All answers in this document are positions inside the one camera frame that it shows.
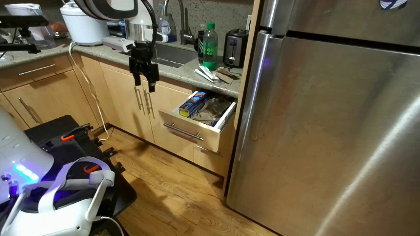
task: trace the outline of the cabinet door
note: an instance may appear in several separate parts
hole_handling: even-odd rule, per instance
[[[21,115],[15,110],[15,107],[10,103],[10,100],[4,96],[3,93],[0,93],[0,108],[8,111],[20,128],[28,128],[28,124],[24,121]]]
[[[113,124],[154,142],[147,94],[144,86],[136,86],[134,78],[128,69],[104,62],[102,62],[102,68],[109,96],[117,111]]]
[[[188,138],[183,138],[179,134],[171,132],[163,119],[161,119],[159,110],[171,110],[183,103],[192,93],[189,87],[175,86],[165,81],[157,82],[157,91],[151,93],[151,100],[154,104],[153,127],[155,133],[155,144],[168,149],[170,152],[179,154],[184,158],[195,161],[195,144]]]
[[[67,114],[81,124],[98,125],[74,70],[33,81],[4,94],[29,127]]]

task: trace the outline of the sink faucet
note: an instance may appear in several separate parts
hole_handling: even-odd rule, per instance
[[[167,15],[168,11],[168,1],[166,0],[163,3],[163,13]],[[195,35],[192,34],[192,28],[188,24],[188,9],[184,7],[183,0],[179,0],[180,3],[180,13],[182,13],[182,30],[180,30],[180,37],[183,44],[195,44]]]

